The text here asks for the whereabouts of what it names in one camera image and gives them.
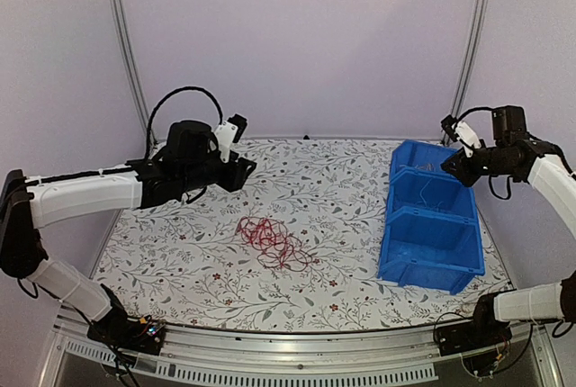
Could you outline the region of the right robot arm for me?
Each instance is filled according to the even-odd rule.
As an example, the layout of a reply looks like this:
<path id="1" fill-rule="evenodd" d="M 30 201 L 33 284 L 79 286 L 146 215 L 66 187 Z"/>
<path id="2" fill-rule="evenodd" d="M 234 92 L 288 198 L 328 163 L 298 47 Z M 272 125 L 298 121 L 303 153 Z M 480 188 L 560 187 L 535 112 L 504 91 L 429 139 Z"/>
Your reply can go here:
<path id="1" fill-rule="evenodd" d="M 491 117 L 493 142 L 486 143 L 467 123 L 475 108 L 459 116 L 447 115 L 441 126 L 460 148 L 441 165 L 465 187 L 479 179 L 503 176 L 509 185 L 529 186 L 538 198 L 529 207 L 554 215 L 553 224 L 575 232 L 575 172 L 563 150 L 527 128 L 525 110 L 518 105 L 485 107 Z M 575 323 L 575 276 L 535 284 L 514 291 L 483 295 L 476 303 L 465 339 L 485 347 L 511 321 Z"/>

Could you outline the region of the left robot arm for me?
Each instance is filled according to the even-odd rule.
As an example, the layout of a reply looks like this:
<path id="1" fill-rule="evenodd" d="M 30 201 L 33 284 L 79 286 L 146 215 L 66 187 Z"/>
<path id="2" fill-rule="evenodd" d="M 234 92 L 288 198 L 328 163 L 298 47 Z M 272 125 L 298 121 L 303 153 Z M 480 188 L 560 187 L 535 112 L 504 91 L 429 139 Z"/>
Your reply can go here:
<path id="1" fill-rule="evenodd" d="M 114 345 L 127 345 L 134 328 L 122 304 L 76 267 L 50 255 L 42 231 L 107 212 L 192 203 L 192 192 L 211 185 L 229 193 L 240 190 L 256 168 L 234 150 L 247 126 L 240 115 L 215 128 L 185 120 L 171 125 L 157 153 L 123 166 L 51 177 L 11 171 L 1 194 L 2 272 L 79 310 Z"/>

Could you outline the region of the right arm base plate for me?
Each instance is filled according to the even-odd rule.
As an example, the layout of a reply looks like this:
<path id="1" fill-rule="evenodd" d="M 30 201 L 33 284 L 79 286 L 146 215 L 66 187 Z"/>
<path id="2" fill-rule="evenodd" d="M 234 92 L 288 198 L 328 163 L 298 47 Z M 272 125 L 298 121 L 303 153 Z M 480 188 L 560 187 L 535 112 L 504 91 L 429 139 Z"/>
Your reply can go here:
<path id="1" fill-rule="evenodd" d="M 512 333 L 508 325 L 497 328 L 477 328 L 472 321 L 466 321 L 436 327 L 433 339 L 440 355 L 450 356 L 503 344 L 512 339 Z"/>

